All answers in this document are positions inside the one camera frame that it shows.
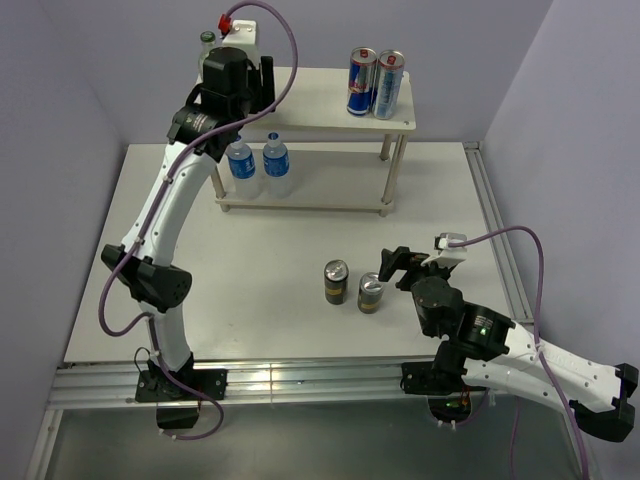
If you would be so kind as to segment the green cap glass bottle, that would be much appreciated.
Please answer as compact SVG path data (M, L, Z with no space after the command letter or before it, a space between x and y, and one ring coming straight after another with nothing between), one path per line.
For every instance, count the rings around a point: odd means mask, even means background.
M207 59L210 52L216 47L216 35L211 30L203 31L200 34L201 52L198 57L198 72L199 76L203 77L204 61Z

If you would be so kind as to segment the Pocari Sweat bottle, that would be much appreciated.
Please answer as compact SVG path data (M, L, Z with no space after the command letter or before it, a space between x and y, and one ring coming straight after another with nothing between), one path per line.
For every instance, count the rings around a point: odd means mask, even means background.
M236 194L244 200L260 195L261 189L251 148L238 136L226 149Z
M279 199L289 196L292 192L289 151L278 133L267 135L262 158L271 196Z

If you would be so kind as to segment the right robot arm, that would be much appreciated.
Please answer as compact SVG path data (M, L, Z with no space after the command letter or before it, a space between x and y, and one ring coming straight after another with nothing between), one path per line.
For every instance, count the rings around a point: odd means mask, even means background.
M402 364L407 394L450 395L463 388L496 389L548 408L571 410L579 429L620 443L634 427L629 399L637 368L599 364L543 340L515 320L464 300L449 283L459 259L432 257L401 246L381 253L379 278L403 275L396 286L411 294L423 335L440 344L431 361Z

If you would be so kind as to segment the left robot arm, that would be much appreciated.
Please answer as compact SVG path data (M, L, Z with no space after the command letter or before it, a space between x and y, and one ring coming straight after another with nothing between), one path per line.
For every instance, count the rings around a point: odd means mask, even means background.
M201 80L178 110L167 133L161 169L134 226L101 252L111 274L138 303L151 353L147 386L172 399L195 394L198 380L186 340L182 305L192 276L173 263L177 240L205 181L240 129L275 109L274 64L253 62L242 49L216 47L203 62Z

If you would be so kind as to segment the white two-tier shelf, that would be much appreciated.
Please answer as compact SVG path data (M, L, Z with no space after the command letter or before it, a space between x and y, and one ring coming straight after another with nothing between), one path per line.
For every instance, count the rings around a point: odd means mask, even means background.
M262 150L260 132L280 133L289 149L292 193L276 199L261 191L241 198L228 164L212 176L215 201L232 208L345 210L387 216L409 136L416 129L409 77L403 77L395 115L389 120L356 117L346 110L348 72L334 68L300 68L276 112L244 129L254 152Z

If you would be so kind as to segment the grey coffee can right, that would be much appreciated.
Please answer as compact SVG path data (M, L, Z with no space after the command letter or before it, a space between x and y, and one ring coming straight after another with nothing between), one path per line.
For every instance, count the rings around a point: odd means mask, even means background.
M376 313L380 308L384 290L385 284L378 278L377 273L363 274L359 282L358 309L364 314Z

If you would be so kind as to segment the black coffee can left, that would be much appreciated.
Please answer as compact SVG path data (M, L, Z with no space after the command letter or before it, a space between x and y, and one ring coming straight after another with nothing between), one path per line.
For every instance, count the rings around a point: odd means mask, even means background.
M332 305L341 305L346 301L348 292L349 268L341 259L330 260L323 270L324 294Z

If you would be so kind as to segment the blue Red Bull can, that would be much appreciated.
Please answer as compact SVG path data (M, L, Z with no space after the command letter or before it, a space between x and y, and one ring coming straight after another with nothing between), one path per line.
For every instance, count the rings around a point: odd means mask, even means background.
M347 111L354 116L369 112L378 57L368 47L357 47L350 55Z

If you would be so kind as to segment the silver Red Bull can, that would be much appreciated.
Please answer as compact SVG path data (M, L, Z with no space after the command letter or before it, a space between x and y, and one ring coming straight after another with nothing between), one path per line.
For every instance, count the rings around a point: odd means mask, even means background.
M405 57L398 50L386 50L379 55L371 105L374 117L388 120L394 115L404 67Z

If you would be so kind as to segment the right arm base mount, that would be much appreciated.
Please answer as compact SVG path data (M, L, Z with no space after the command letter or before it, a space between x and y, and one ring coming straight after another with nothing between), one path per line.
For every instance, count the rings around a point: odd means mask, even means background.
M434 361L401 364L400 389L426 398L428 413L438 428L456 431L474 421L489 405L489 390L466 385L460 376L438 371Z

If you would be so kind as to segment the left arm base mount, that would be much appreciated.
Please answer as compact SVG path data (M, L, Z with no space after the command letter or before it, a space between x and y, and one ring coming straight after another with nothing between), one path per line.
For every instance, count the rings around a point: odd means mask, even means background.
M226 390L225 369L195 369L173 376L188 387L214 400L222 400ZM166 430L188 430L196 425L203 400L171 382L161 369L151 363L139 373L134 396L136 403L157 404L156 423Z

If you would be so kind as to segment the aluminium front rail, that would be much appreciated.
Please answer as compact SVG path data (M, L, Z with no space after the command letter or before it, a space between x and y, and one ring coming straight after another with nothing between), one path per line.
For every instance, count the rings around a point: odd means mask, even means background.
M404 395L396 359L229 362L221 431L159 435L134 399L129 363L59 370L27 469L30 479L303 479L459 476L492 413L432 423Z

